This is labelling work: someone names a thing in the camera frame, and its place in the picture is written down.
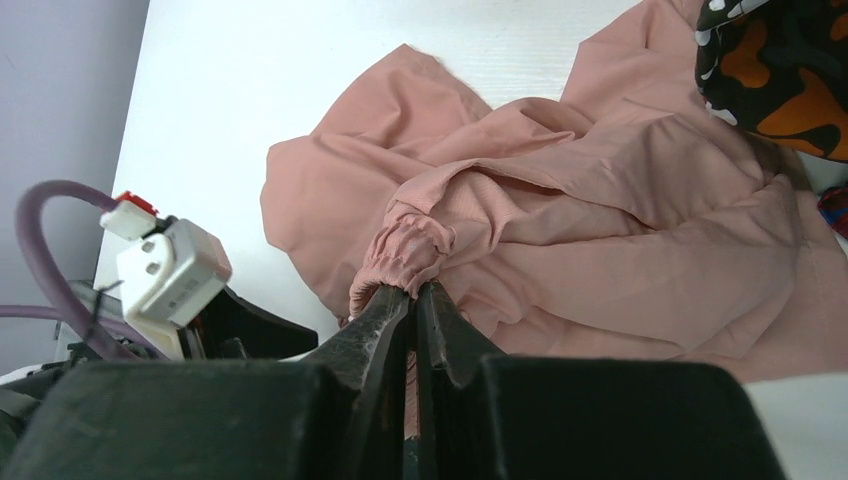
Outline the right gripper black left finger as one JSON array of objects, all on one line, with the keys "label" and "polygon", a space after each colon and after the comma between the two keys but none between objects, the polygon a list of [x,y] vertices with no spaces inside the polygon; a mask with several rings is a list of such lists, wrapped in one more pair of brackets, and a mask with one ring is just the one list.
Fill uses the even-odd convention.
[{"label": "right gripper black left finger", "polygon": [[401,291],[298,361],[88,362],[35,410],[5,479],[398,479]]}]

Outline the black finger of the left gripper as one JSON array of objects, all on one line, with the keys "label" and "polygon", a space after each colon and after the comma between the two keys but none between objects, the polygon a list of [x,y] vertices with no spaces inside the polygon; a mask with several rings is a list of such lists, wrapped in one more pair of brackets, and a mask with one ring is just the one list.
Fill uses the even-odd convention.
[{"label": "black finger of the left gripper", "polygon": [[192,339],[206,359],[283,360],[319,344],[315,330],[264,310],[229,287],[192,320]]}]

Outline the pink shorts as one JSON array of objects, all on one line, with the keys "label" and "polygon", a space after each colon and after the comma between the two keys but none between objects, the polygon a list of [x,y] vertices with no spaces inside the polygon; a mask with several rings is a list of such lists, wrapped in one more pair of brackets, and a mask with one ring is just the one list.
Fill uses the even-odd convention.
[{"label": "pink shorts", "polygon": [[643,1],[497,109],[398,47],[270,149],[268,242],[340,319],[438,280],[509,353],[845,370],[846,255],[795,158],[707,112],[698,10]]}]

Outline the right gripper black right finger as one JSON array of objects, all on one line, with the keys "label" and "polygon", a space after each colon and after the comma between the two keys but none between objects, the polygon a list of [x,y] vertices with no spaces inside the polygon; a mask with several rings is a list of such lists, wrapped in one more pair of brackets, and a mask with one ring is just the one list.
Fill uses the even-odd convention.
[{"label": "right gripper black right finger", "polygon": [[441,284],[416,307],[423,479],[784,477],[721,368],[507,355]]}]

